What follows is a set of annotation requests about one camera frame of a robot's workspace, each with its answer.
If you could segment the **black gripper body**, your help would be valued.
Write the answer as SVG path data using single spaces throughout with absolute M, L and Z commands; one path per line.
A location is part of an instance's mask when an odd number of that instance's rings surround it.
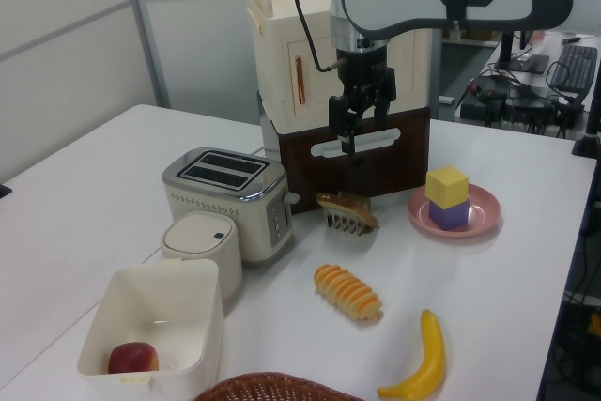
M 376 92 L 383 86 L 394 87 L 396 83 L 394 69 L 388 66 L 387 47 L 380 47 L 363 53 L 336 51 L 344 63 L 337 73 L 343 83 L 343 94 L 348 98 L 351 111 L 365 111 L 374 107 Z

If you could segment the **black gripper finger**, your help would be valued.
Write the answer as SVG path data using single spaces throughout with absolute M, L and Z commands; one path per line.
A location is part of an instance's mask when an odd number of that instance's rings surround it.
M 378 131 L 386 129 L 390 104 L 394 101 L 394 87 L 383 86 L 376 92 L 374 103 L 374 122 Z
M 328 106 L 329 130 L 337 136 L 341 143 L 342 152 L 353 156 L 355 154 L 356 117 L 350 110 L 346 96 L 331 96 Z

